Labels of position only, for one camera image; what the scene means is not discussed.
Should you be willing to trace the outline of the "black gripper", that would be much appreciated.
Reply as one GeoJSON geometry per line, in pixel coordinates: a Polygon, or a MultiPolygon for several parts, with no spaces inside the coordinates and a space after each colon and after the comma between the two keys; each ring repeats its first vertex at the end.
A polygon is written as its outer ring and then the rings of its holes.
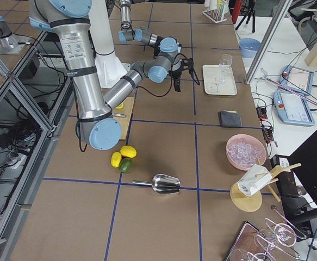
{"type": "Polygon", "coordinates": [[[189,71],[189,74],[192,78],[192,81],[195,84],[200,85],[200,80],[199,80],[198,75],[194,69],[193,58],[183,58],[183,59],[180,59],[176,65],[173,66],[173,69],[171,71],[171,76],[173,79],[173,86],[174,86],[174,90],[176,92],[181,92],[180,78],[181,78],[182,72],[185,70],[189,71]]]}
{"type": "Polygon", "coordinates": [[[153,57],[156,58],[158,56],[158,54],[160,53],[160,47],[159,44],[156,43],[153,47],[154,51],[153,51],[153,57]]]}

